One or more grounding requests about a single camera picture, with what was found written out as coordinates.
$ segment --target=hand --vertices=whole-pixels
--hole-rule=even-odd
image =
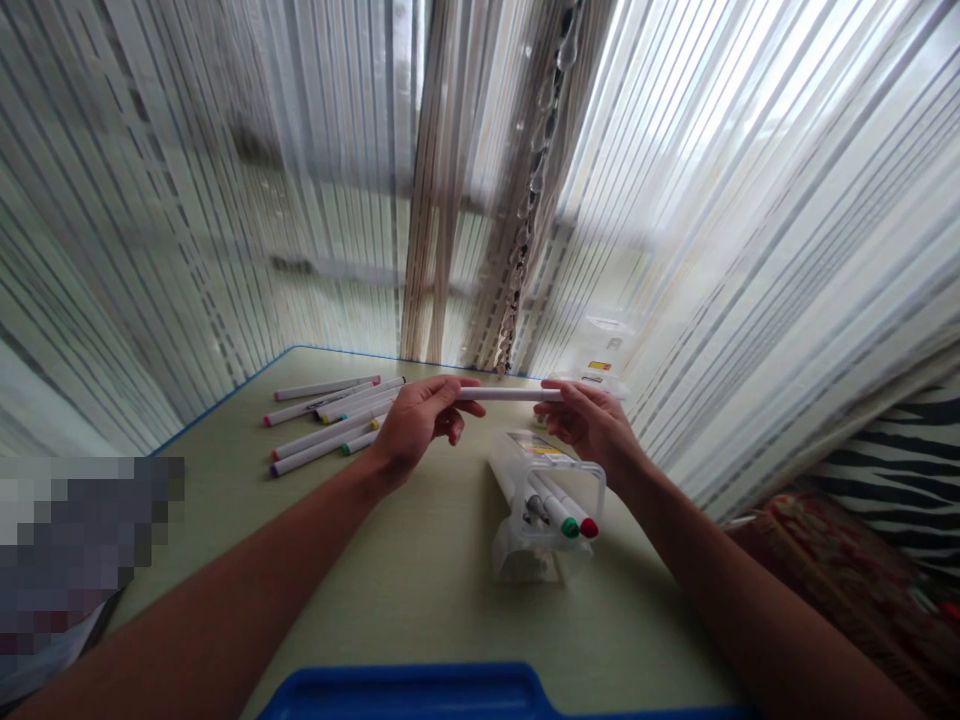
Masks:
[[[652,467],[613,395],[564,380],[540,384],[560,390],[563,402],[538,403],[534,414],[546,415],[547,432],[572,445],[581,460],[600,465],[615,493],[619,495],[631,479]]]
[[[476,417],[487,414],[473,400],[457,400],[461,387],[479,384],[473,378],[437,375],[405,385],[367,454],[394,474],[397,484],[402,483],[420,462],[431,440],[446,435],[450,444],[456,446],[464,427],[460,410]]]

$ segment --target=marker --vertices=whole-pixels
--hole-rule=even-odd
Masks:
[[[543,501],[540,499],[540,496],[531,491],[530,497],[528,497],[526,500],[527,500],[527,503],[526,503],[527,510],[529,510],[538,518],[543,520],[543,522],[546,525],[549,525],[550,516],[547,515],[547,511],[543,507]]]
[[[338,400],[335,403],[330,403],[329,405],[327,405],[322,409],[322,412],[314,413],[314,415],[318,416],[319,420],[322,420],[325,424],[329,425],[331,421],[339,418],[343,414],[341,411],[341,408],[344,408],[347,405],[352,405],[365,398],[373,397],[374,395],[378,395],[379,393],[388,392],[390,390],[393,390],[394,388],[398,388],[401,385],[403,385],[405,382],[406,382],[406,378],[403,378],[403,377],[393,378],[393,380],[388,380],[387,382],[380,383],[375,388],[370,388],[369,390],[364,390],[363,392],[359,392],[356,395],[351,395],[350,397],[344,398],[343,400]]]
[[[351,430],[341,432],[339,435],[335,435],[334,437],[324,440],[323,442],[319,442],[316,445],[308,447],[306,450],[301,450],[300,452],[294,453],[283,460],[275,462],[270,466],[270,475],[274,478],[278,478],[281,475],[300,467],[301,465],[306,465],[308,462],[316,460],[318,457],[323,457],[327,453],[333,452],[343,445],[343,443],[356,440],[358,437],[362,437],[368,432],[370,432],[369,425],[363,425],[361,427],[356,427]]]
[[[550,524],[559,528],[564,537],[570,539],[578,537],[580,535],[580,528],[577,525],[577,521],[570,517],[570,514],[563,505],[560,504],[560,501],[547,490],[546,486],[540,482],[540,478],[534,473],[530,474],[530,484],[543,501],[543,507],[547,511],[547,515],[550,516]]]
[[[273,394],[273,399],[280,400],[290,400],[295,397],[307,397],[308,395],[323,395],[323,393],[333,392],[335,390],[343,390],[345,388],[354,387],[355,385],[361,385],[363,383],[370,382],[374,385],[380,383],[379,375],[368,375],[367,377],[362,378],[350,378],[349,380],[337,380],[332,383],[320,383],[318,385],[301,385],[300,387],[287,388],[285,390],[277,390]]]
[[[381,413],[383,413],[383,417],[386,417],[386,413],[390,411],[390,407],[391,404],[389,402],[381,403],[380,405],[372,408],[371,412],[374,413],[374,417],[380,415]],[[290,457],[291,455],[296,455],[298,452],[306,450],[308,447],[316,445],[317,443],[321,443],[324,440],[329,440],[332,437],[336,437],[347,430],[352,430],[355,427],[364,427],[369,419],[370,418],[367,417],[357,416],[351,420],[348,420],[347,422],[337,423],[336,425],[325,427],[322,430],[317,430],[314,433],[304,435],[302,438],[271,450],[270,457],[274,462],[277,460],[283,460],[284,458]]]
[[[560,504],[563,505],[566,511],[573,516],[573,519],[577,521],[577,525],[580,526],[581,535],[588,540],[592,540],[600,534],[600,528],[597,527],[597,523],[594,522],[593,518],[587,515],[583,511],[583,508],[580,507],[573,498],[567,495],[562,487],[545,474],[536,473],[536,476],[543,483],[544,487],[553,493],[553,496],[560,501]]]
[[[376,389],[372,381],[368,383],[364,383],[363,385],[357,385],[356,388],[360,388],[360,390],[351,388],[350,390],[343,390],[343,391],[329,393],[327,395],[322,395],[320,397],[312,398],[310,400],[307,400],[306,402],[302,402],[297,405],[291,405],[290,407],[284,408],[283,410],[277,410],[276,412],[272,412],[269,415],[264,415],[263,424],[266,425],[267,427],[273,427],[274,425],[279,425],[282,422],[286,422],[287,420],[292,420],[293,418],[299,417],[300,415],[306,415],[310,412],[315,412],[318,408],[324,408],[324,407],[327,407],[328,405],[333,405],[336,402],[342,402],[344,400],[348,400],[354,395],[360,395],[363,392],[366,392],[367,390]]]
[[[361,400],[356,405],[348,405],[347,407],[343,408],[343,414],[340,416],[340,420],[349,420],[357,413],[362,413],[365,410],[369,410],[373,406],[373,403],[379,403],[381,400],[389,400],[390,402],[393,402],[397,399],[397,395],[399,394],[400,388],[394,388],[390,392],[381,393],[374,398]]]
[[[559,390],[543,388],[460,388],[460,400],[531,400],[533,402],[560,402]]]
[[[365,447],[373,445],[373,441],[377,439],[377,435],[379,434],[379,430],[374,430],[372,432],[368,432],[366,435],[361,435],[354,440],[348,440],[340,446],[340,451],[344,455],[352,455],[357,450],[363,450]]]

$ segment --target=striped curtain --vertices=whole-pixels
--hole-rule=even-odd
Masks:
[[[544,376],[604,309],[728,516],[958,361],[954,5],[5,2],[0,452],[148,453],[294,344]]]

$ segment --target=red marker cap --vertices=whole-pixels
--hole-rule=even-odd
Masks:
[[[593,518],[587,518],[580,523],[580,534],[587,539],[593,539],[600,534],[600,528],[593,521]]]

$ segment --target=light green table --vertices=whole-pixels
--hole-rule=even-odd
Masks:
[[[308,348],[254,378],[162,453],[186,458],[183,519],[171,524],[152,566],[138,571],[109,631],[350,462],[328,455],[269,480],[270,450],[316,429],[306,417],[264,428],[262,417],[278,407],[274,390],[440,372],[495,381]],[[490,547],[508,507],[486,461],[488,441],[530,427],[532,403],[486,407],[486,418],[467,417],[458,447],[433,443],[409,483],[368,519],[277,650],[244,717],[255,717],[287,675],[311,665],[522,660],[565,713],[744,702],[696,614],[612,495],[595,557],[568,585],[493,582]]]

